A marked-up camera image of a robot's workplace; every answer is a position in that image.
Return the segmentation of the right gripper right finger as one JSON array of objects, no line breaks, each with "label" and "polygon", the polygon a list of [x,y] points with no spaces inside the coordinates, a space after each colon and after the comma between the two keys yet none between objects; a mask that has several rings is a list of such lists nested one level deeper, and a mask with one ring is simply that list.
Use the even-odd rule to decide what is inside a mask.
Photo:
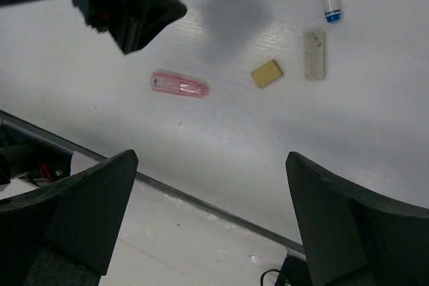
[{"label": "right gripper right finger", "polygon": [[428,209],[291,152],[286,173],[313,285],[427,285]]}]

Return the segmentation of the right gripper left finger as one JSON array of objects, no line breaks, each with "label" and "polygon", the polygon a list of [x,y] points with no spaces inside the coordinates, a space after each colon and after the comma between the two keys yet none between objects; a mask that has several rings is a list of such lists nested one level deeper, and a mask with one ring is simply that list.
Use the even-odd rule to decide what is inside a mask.
[{"label": "right gripper left finger", "polygon": [[138,158],[126,150],[1,200],[2,285],[98,285],[107,274]]}]

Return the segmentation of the pink correction tape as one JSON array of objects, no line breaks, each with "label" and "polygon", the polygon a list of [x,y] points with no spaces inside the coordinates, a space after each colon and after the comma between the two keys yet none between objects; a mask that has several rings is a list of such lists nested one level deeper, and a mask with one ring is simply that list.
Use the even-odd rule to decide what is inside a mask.
[{"label": "pink correction tape", "polygon": [[167,71],[154,72],[150,79],[150,85],[151,89],[156,92],[192,98],[204,98],[209,92],[206,82]]}]

